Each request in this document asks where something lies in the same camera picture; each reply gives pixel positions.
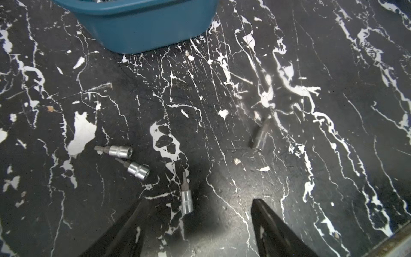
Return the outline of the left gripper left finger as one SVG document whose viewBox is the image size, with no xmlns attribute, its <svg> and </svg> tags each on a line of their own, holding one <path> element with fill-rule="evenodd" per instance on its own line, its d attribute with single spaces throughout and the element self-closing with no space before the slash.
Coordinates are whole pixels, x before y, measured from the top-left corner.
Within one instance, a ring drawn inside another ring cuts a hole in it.
<svg viewBox="0 0 411 257">
<path fill-rule="evenodd" d="M 144 242 L 144 200 L 137 200 L 82 257 L 139 257 Z"/>
</svg>

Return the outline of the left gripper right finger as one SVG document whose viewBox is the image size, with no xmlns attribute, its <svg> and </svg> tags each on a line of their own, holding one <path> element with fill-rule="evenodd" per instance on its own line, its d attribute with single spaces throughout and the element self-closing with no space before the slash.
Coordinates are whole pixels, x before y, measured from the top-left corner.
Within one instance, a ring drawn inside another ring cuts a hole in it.
<svg viewBox="0 0 411 257">
<path fill-rule="evenodd" d="M 251 217 L 259 256 L 317 256 L 262 199 L 253 200 Z"/>
</svg>

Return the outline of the silver bit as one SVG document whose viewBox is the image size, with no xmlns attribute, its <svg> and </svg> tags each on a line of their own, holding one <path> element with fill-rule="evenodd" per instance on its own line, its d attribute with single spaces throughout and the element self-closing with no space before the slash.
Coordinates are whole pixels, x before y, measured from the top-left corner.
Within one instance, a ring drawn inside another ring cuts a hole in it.
<svg viewBox="0 0 411 257">
<path fill-rule="evenodd" d="M 112 157 L 130 159 L 133 154 L 132 147 L 127 146 L 95 146 L 95 151 L 106 153 Z"/>
</svg>

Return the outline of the teal plastic storage box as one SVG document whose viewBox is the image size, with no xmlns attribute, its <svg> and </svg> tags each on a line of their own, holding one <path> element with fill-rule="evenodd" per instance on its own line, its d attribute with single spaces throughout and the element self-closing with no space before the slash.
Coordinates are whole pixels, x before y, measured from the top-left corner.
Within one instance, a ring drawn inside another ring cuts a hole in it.
<svg viewBox="0 0 411 257">
<path fill-rule="evenodd" d="M 138 54 L 196 37 L 211 25 L 218 1 L 55 1 L 103 47 Z"/>
</svg>

